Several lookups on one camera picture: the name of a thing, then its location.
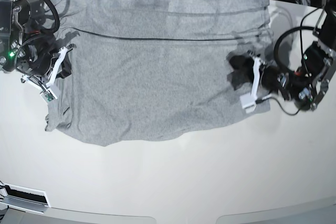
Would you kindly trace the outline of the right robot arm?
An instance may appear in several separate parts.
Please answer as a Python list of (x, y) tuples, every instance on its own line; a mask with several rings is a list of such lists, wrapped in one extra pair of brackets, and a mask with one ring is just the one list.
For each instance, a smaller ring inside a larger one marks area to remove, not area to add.
[(1, 71), (19, 71), (42, 81), (71, 75), (67, 55), (56, 45), (60, 16), (51, 0), (41, 0), (51, 13), (51, 26), (45, 27), (34, 17), (28, 0), (1, 0)]

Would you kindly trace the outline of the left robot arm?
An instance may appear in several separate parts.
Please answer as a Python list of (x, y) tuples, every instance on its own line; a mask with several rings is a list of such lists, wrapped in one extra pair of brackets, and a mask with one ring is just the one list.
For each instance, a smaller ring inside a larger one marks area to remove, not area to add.
[[(300, 50), (301, 65), (291, 70), (280, 59), (280, 45), (289, 35), (304, 30), (316, 39)], [(239, 98), (242, 109), (252, 113), (257, 105), (275, 100), (279, 94), (285, 101), (293, 101), (298, 112), (314, 111), (335, 74), (335, 0), (326, 0), (315, 26), (300, 24), (284, 32), (275, 43), (273, 58), (275, 63), (271, 64), (253, 51), (230, 58), (234, 70), (252, 83), (251, 91)]]

